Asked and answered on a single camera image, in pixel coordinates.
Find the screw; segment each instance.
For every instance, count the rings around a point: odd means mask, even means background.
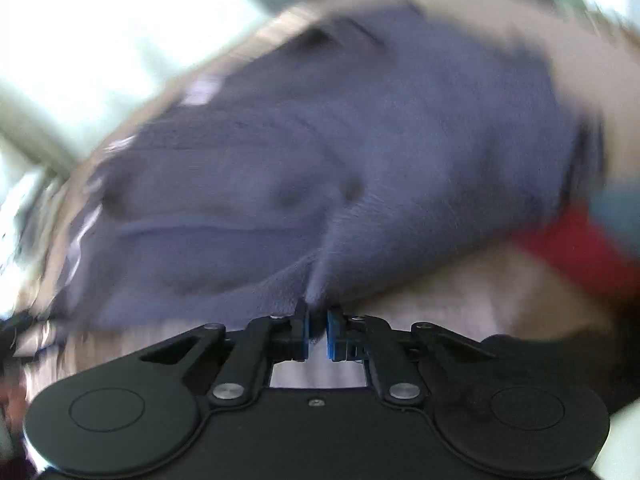
[[[222,383],[213,388],[213,396],[221,400],[232,400],[244,394],[244,387],[236,383]]]
[[[420,388],[411,383],[398,383],[389,388],[389,394],[398,400],[411,400],[420,395]]]

